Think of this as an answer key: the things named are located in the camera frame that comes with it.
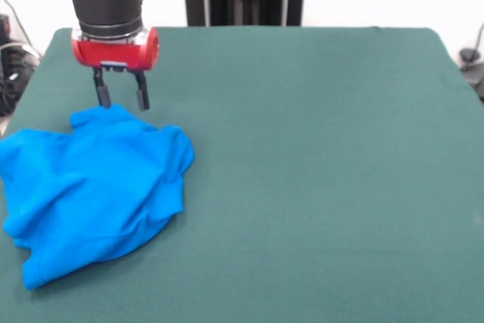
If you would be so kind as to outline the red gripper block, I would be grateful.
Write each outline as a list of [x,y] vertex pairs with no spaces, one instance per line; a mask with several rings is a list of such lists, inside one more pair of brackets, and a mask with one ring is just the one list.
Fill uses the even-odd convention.
[[114,41],[101,41],[84,35],[81,30],[71,32],[71,45],[78,62],[93,67],[93,80],[102,107],[110,107],[110,95],[99,67],[126,69],[134,72],[140,111],[150,108],[147,80],[143,71],[151,70],[159,54],[159,36],[155,28],[143,29],[135,36]]

